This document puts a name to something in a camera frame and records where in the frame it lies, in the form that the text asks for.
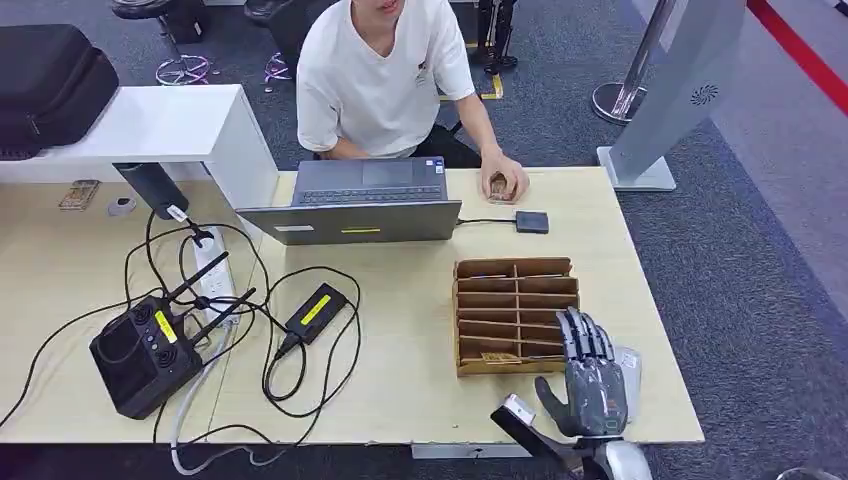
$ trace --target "laptop lid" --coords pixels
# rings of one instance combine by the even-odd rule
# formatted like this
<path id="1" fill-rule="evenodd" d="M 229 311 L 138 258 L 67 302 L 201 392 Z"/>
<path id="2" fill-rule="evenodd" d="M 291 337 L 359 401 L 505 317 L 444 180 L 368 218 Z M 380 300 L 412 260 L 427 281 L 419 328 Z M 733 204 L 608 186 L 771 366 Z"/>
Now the laptop lid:
<path id="1" fill-rule="evenodd" d="M 321 205 L 237 209 L 286 245 L 447 240 L 462 202 Z"/>

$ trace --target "white t-shirt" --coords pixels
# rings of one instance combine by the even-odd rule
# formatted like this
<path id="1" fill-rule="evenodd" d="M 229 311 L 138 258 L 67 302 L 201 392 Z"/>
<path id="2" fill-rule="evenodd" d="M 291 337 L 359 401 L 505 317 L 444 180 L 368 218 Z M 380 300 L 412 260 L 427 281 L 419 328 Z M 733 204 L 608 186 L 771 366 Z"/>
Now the white t-shirt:
<path id="1" fill-rule="evenodd" d="M 449 99 L 474 93 L 465 41 L 448 0 L 406 0 L 388 57 L 353 26 L 351 0 L 324 11 L 297 66 L 297 138 L 326 152 L 346 138 L 374 157 L 409 156 Z"/>

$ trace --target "wooden desk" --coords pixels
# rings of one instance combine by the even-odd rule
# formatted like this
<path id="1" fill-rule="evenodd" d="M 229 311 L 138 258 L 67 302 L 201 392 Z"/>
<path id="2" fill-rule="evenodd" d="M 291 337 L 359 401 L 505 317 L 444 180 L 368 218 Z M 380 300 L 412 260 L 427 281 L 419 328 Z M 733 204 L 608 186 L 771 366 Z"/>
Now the wooden desk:
<path id="1" fill-rule="evenodd" d="M 476 171 L 449 171 L 452 198 L 464 201 L 461 217 L 510 218 L 516 208 L 545 210 L 548 235 L 518 234 L 511 225 L 459 227 L 452 240 L 403 244 L 285 247 L 266 239 L 261 255 L 277 278 L 311 265 L 328 265 L 362 285 L 362 352 L 356 372 L 325 408 L 309 443 L 493 444 L 511 442 L 489 414 L 509 393 L 536 410 L 536 424 L 560 437 L 536 399 L 532 375 L 456 377 L 453 356 L 451 283 L 456 260 L 493 257 L 568 256 L 580 280 L 582 307 L 613 341 L 643 355 L 641 406 L 625 436 L 636 442 L 703 441 L 648 284 L 607 175 L 600 168 L 530 169 L 532 187 L 517 207 L 487 204 L 477 193 Z M 276 205 L 288 204 L 294 173 L 280 176 Z M 310 273 L 275 291 L 273 312 L 288 319 L 321 282 L 353 299 L 353 285 L 329 273 Z M 261 282 L 254 275 L 251 282 Z M 303 390 L 284 405 L 294 411 L 319 399 L 326 358 L 341 317 L 309 348 Z M 272 439 L 292 442 L 309 420 L 292 420 L 263 398 L 260 376 L 268 345 L 268 323 L 254 326 L 230 356 L 211 426 L 245 423 Z M 355 335 L 340 343 L 331 386 L 346 371 Z M 277 369 L 275 391 L 293 384 L 299 355 Z M 551 375 L 562 397 L 562 375 Z M 248 432 L 227 431 L 217 442 L 257 442 Z"/>
<path id="2" fill-rule="evenodd" d="M 212 182 L 181 183 L 198 221 L 240 225 Z M 29 363 L 41 343 L 68 320 L 124 298 L 123 265 L 127 252 L 144 240 L 150 210 L 139 207 L 126 217 L 108 217 L 106 205 L 132 196 L 129 185 L 103 184 L 84 212 L 57 208 L 68 185 L 0 185 L 0 411 L 5 414 L 23 388 Z M 176 228 L 157 220 L 154 234 Z M 255 263 L 245 240 L 225 231 L 236 289 L 244 291 Z M 169 285 L 180 283 L 176 251 L 180 235 L 154 244 L 157 265 Z M 193 273 L 194 254 L 186 252 Z M 130 291 L 140 295 L 157 285 L 143 250 L 134 255 Z M 89 317 L 51 342 L 37 364 L 30 392 L 18 412 L 0 429 L 2 442 L 149 442 L 153 417 L 145 421 L 118 415 L 88 350 L 102 326 L 120 313 L 115 309 Z M 183 431 L 206 432 L 223 369 L 198 393 Z M 166 410 L 160 435 L 171 431 L 171 414 L 184 389 Z"/>

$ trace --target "man's hand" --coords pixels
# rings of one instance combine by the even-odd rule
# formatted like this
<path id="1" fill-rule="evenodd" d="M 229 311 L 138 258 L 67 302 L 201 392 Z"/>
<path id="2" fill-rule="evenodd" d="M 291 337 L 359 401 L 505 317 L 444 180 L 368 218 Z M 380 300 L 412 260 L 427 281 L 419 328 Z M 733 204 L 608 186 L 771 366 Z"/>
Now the man's hand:
<path id="1" fill-rule="evenodd" d="M 481 186 L 486 199 L 492 196 L 492 179 L 500 173 L 506 178 L 505 193 L 507 196 L 511 195 L 510 201 L 518 201 L 530 186 L 530 177 L 527 176 L 521 164 L 504 155 L 497 146 L 483 148 L 480 151 L 480 157 L 483 159 Z"/>

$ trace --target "power adapter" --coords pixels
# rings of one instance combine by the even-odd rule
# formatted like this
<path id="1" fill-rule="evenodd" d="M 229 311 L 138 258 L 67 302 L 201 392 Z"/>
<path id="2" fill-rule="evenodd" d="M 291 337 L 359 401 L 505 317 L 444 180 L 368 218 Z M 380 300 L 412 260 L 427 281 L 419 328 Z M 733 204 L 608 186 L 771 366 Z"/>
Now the power adapter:
<path id="1" fill-rule="evenodd" d="M 318 290 L 303 303 L 286 322 L 288 333 L 283 339 L 274 360 L 279 360 L 298 342 L 307 345 L 324 330 L 337 313 L 347 304 L 347 298 L 335 288 L 322 283 Z"/>
<path id="2" fill-rule="evenodd" d="M 548 214 L 545 212 L 515 212 L 515 230 L 519 233 L 548 233 Z"/>

